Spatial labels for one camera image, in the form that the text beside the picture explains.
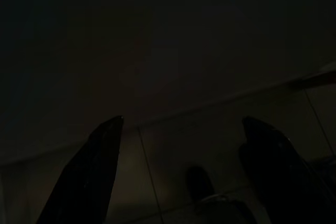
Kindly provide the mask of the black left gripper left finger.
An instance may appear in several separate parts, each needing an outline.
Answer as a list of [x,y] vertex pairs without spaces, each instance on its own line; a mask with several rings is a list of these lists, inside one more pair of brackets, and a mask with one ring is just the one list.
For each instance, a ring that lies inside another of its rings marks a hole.
[[37,223],[104,223],[124,119],[101,123],[62,170]]

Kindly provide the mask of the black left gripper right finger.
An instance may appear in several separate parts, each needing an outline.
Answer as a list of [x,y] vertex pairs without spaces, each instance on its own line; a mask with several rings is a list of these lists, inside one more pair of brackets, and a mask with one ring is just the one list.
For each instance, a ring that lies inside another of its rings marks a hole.
[[239,159],[272,223],[335,223],[335,193],[274,126],[247,116]]

